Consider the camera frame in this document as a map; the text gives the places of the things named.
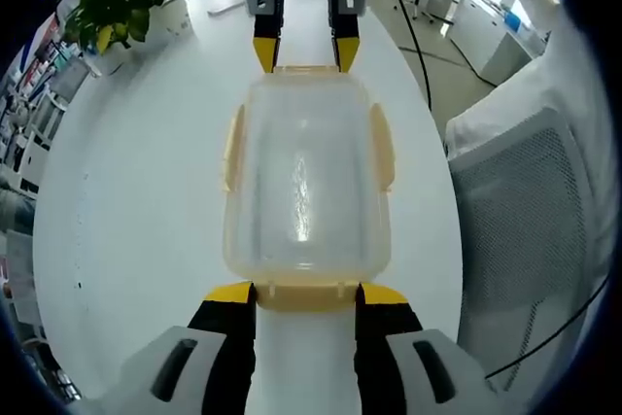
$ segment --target white table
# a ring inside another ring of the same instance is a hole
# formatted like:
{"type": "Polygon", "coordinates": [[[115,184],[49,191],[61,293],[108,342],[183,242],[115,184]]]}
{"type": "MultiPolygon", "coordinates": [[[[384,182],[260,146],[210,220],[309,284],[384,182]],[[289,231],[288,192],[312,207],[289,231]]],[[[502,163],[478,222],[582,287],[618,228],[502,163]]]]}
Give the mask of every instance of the white table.
{"type": "MultiPolygon", "coordinates": [[[[88,397],[203,296],[240,279],[222,256],[229,122],[261,76],[243,8],[206,15],[194,36],[139,69],[87,79],[58,129],[34,233],[37,295],[52,351],[88,397]]],[[[332,63],[326,0],[287,0],[280,63],[332,63]]],[[[462,251],[452,182],[421,91],[378,18],[360,19],[352,68],[383,104],[397,154],[392,262],[423,326],[458,333],[462,251]]]]}

